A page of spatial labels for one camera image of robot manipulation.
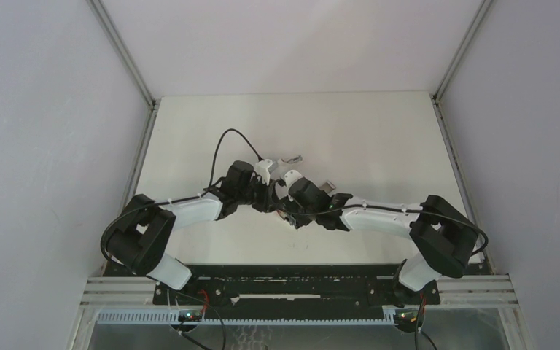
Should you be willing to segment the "staple box tray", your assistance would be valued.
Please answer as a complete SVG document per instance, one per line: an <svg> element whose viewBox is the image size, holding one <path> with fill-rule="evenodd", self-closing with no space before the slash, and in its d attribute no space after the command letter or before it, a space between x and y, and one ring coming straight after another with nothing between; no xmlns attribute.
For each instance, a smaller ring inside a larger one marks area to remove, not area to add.
<svg viewBox="0 0 560 350"><path fill-rule="evenodd" d="M319 185L318 188L326 195L331 195L337 189L337 187L330 181L326 181L324 184Z"/></svg>

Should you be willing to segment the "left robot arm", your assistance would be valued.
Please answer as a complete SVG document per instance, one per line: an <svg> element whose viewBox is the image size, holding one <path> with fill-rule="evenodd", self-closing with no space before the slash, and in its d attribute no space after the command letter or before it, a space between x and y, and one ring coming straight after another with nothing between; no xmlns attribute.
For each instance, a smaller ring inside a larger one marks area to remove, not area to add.
<svg viewBox="0 0 560 350"><path fill-rule="evenodd" d="M198 283L191 270L166 248L171 234L202 222L224 219L239 206L251 206L269 213L274 210L275 187L271 175L278 164L263 159L254 165L237 160L225 176L202 194L157 202L144 194L135 195L122 213L102 234L100 249L108 260L117 260L136 276L145 276L171 288L182 304L193 302Z"/></svg>

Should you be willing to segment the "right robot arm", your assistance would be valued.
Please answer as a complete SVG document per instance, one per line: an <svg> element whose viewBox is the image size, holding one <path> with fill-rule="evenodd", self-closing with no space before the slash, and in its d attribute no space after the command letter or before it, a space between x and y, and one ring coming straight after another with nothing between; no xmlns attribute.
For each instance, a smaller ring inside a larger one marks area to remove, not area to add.
<svg viewBox="0 0 560 350"><path fill-rule="evenodd" d="M470 259L483 252L486 234L438 195L421 203L376 203L349 193L327 194L304 176L285 176L292 220L314 221L327 230L373 231L412 241L417 253L400 267L392 293L412 303L431 281L463 277Z"/></svg>

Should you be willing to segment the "white stapler base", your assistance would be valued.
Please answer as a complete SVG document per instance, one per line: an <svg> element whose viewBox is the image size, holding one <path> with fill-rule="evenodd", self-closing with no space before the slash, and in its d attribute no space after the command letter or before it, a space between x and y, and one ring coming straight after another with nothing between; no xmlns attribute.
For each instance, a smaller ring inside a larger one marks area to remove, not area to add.
<svg viewBox="0 0 560 350"><path fill-rule="evenodd" d="M279 164L283 166L296 166L297 164L303 162L303 156L297 155L294 157L285 157L279 159Z"/></svg>

